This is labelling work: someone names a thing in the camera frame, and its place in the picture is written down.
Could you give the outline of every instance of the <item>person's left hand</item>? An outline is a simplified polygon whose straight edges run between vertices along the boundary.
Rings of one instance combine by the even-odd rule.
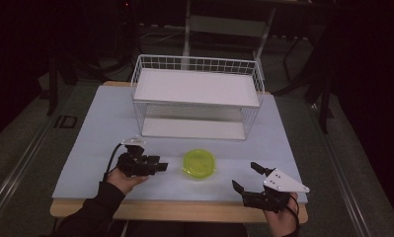
[[[127,177],[119,168],[112,170],[107,178],[108,183],[113,184],[125,195],[146,180],[148,180],[147,176]]]

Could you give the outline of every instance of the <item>gray floor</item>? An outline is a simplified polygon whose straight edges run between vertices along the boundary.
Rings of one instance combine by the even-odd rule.
[[[239,46],[223,47],[221,43],[207,43],[204,36],[193,37],[192,56],[252,59],[250,48],[241,46],[250,45],[249,40]],[[143,52],[182,54],[181,35],[158,41],[161,38],[141,39]],[[287,85],[281,61],[289,47],[290,42],[285,39],[271,39],[266,45],[262,62],[268,91]],[[295,49],[288,60],[292,76],[302,68],[310,51],[307,41]],[[110,78],[124,81],[130,70],[128,67]],[[81,124],[98,85],[87,76],[75,87],[60,85],[60,108],[54,117],[45,115],[47,101],[34,100],[0,134],[0,189],[15,166],[28,167],[26,173],[20,174],[23,179],[13,183],[16,189],[12,198],[2,203],[1,237],[38,236],[51,230],[51,195],[80,130],[79,125],[74,129],[52,126],[59,115],[76,116]],[[300,88],[276,98],[301,177],[312,190],[307,204],[309,220],[302,226],[301,236],[394,236],[394,212],[338,99],[332,97],[330,108],[334,118],[328,119],[329,134],[326,135],[318,128],[316,110],[302,100],[304,90]],[[39,147],[27,149],[33,140],[39,141]],[[20,162],[30,155],[32,161]],[[270,236],[264,223],[247,226],[251,236]]]

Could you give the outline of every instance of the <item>yellow-green plastic container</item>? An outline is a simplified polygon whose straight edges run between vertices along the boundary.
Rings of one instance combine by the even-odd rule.
[[[192,179],[204,180],[215,172],[215,157],[207,150],[190,150],[184,155],[182,170]]]

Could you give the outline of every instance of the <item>wire rack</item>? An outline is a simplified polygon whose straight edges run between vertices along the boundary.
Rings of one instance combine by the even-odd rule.
[[[183,56],[166,56],[166,55],[139,55],[135,65],[133,75],[131,77],[131,96],[134,98],[137,85],[140,81],[140,75],[144,68],[160,69],[160,70],[182,70],[189,72],[208,72],[208,73],[222,73],[222,74],[237,74],[249,75],[253,79],[255,90],[258,92],[259,105],[262,103],[263,94],[265,93],[264,78],[260,71],[259,65],[256,61],[237,60],[225,58],[208,58],[208,57],[183,57]],[[200,108],[207,108],[208,111],[227,111],[234,110],[239,112],[239,120],[242,124],[243,139],[249,134],[252,124],[256,118],[259,108],[251,107],[229,107],[221,105],[192,105],[180,103],[160,103],[157,101],[138,103],[134,101],[135,112],[137,116],[138,126],[143,132],[145,127],[145,120],[149,117],[154,117],[151,112],[164,111],[164,115],[172,115],[179,112],[181,115],[191,115],[192,113],[183,113],[183,111],[200,110]],[[196,119],[213,119],[221,120],[221,116],[215,118],[208,116],[206,118]]]

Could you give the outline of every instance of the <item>dark background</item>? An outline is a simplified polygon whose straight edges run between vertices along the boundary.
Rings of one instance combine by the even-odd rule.
[[[114,48],[118,15],[108,13],[115,1],[106,2],[0,1],[0,131],[39,95],[37,79],[47,72],[56,42],[88,62]],[[394,207],[394,1],[351,7],[330,22],[317,54],[329,63],[332,91]],[[288,11],[277,12],[281,21],[294,16]],[[146,26],[182,26],[185,1],[142,0],[135,13]]]

